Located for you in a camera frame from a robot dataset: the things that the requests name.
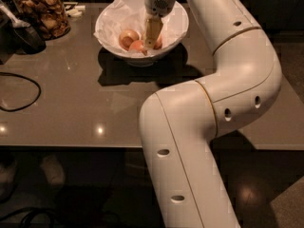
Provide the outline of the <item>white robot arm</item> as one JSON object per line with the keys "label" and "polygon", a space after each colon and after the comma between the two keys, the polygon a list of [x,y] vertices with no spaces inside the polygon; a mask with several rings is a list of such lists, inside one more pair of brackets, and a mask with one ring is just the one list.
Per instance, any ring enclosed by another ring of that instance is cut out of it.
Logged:
{"label": "white robot arm", "polygon": [[262,116],[280,90],[276,52],[239,0],[187,0],[215,72],[143,103],[142,149],[166,228],[240,228],[210,142]]}

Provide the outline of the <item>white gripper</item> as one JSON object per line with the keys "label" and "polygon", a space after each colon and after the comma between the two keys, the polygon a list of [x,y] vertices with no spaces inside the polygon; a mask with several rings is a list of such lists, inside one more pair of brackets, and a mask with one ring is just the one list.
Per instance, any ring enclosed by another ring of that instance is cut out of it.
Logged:
{"label": "white gripper", "polygon": [[144,0],[147,15],[143,33],[144,46],[153,48],[161,34],[163,22],[161,17],[167,16],[173,9],[176,0]]}

